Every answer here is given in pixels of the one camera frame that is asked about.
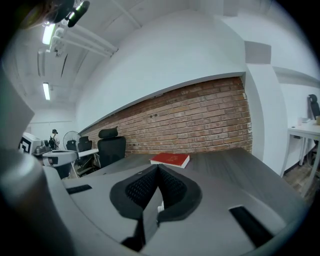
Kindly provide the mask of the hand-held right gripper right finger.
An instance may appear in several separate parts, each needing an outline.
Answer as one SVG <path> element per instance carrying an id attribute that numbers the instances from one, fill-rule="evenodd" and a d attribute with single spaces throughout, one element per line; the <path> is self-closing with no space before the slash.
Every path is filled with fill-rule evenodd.
<path id="1" fill-rule="evenodd" d="M 285 183 L 274 196 L 159 165 L 158 185 L 164 201 L 158 249 L 258 249 L 304 216 L 303 200 Z"/>

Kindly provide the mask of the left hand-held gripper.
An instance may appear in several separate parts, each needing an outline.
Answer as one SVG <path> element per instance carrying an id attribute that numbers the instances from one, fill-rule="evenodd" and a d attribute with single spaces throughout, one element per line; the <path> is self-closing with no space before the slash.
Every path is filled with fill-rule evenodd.
<path id="1" fill-rule="evenodd" d="M 69 177 L 78 159 L 77 151 L 52 150 L 47 140 L 41 140 L 28 132 L 23 133 L 18 149 L 35 157 L 43 166 L 56 169 L 61 179 Z"/>

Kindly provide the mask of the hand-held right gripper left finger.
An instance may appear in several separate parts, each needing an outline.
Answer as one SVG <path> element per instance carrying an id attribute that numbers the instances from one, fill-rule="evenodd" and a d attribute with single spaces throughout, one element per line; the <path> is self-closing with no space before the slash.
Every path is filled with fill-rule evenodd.
<path id="1" fill-rule="evenodd" d="M 65 179 L 62 181 L 66 189 L 89 185 L 91 189 L 71 194 L 80 211 L 103 233 L 117 242 L 132 237 L 137 221 L 121 216 L 110 200 L 110 191 L 113 185 L 149 168 L 150 164 L 119 172 L 88 176 L 82 178 Z"/>

